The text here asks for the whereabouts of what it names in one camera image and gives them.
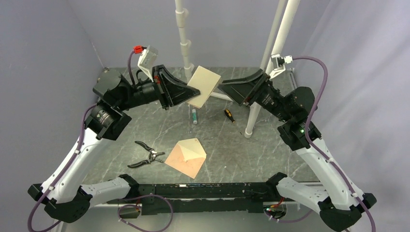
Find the tan paper letter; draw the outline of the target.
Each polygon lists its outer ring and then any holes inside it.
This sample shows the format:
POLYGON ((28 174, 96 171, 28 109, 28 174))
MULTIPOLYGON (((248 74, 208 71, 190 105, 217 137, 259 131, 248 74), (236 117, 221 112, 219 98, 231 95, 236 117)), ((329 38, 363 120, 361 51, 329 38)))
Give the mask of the tan paper letter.
POLYGON ((201 108, 220 82, 221 75, 202 66, 198 66, 192 78, 189 80, 188 86, 199 90, 200 94, 188 100, 187 103, 196 108, 201 108))

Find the green white glue stick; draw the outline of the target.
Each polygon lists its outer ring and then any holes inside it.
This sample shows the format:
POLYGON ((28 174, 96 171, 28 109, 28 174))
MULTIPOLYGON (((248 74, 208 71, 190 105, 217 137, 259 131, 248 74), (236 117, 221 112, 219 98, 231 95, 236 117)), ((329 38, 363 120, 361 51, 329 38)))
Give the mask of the green white glue stick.
POLYGON ((191 114, 192 114, 192 122, 194 125, 196 125, 198 123, 196 109, 192 109, 191 114))

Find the tan envelope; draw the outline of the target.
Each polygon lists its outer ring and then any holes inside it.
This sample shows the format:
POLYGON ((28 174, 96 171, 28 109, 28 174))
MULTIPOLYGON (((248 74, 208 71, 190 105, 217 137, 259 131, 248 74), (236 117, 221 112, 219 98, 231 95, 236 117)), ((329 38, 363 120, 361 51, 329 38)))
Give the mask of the tan envelope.
POLYGON ((164 163, 195 179, 206 157, 200 141, 192 138, 178 141, 164 163))

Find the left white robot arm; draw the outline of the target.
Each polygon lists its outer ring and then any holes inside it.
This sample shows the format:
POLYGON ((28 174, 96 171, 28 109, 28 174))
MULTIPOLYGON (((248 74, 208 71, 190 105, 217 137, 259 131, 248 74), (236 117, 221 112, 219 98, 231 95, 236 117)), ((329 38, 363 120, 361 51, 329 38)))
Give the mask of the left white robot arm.
POLYGON ((86 110, 77 142, 46 181, 33 184, 28 190, 51 218, 72 223, 95 205, 115 199, 127 203, 138 199, 139 184, 128 174, 92 185, 84 185, 83 179, 100 153, 130 123, 127 110, 155 101, 167 110, 200 95, 198 89, 172 76, 163 65, 153 67, 151 74, 131 85, 115 69, 101 73, 93 87, 99 101, 86 110))

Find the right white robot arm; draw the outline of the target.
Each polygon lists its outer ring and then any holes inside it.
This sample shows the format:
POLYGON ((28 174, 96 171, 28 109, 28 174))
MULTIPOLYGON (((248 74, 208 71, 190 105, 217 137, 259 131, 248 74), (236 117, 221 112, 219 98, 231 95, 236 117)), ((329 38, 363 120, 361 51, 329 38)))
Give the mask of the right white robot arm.
POLYGON ((363 192, 344 175, 320 131, 307 121, 315 101, 310 88, 298 87, 282 95, 269 76, 258 70, 245 78, 225 80, 219 89, 239 105, 257 103, 281 121, 281 139, 306 162, 324 187, 316 190, 277 173, 266 182, 269 199, 277 201, 284 197, 297 201, 316 212, 336 232, 354 225, 376 203, 373 194, 363 192))

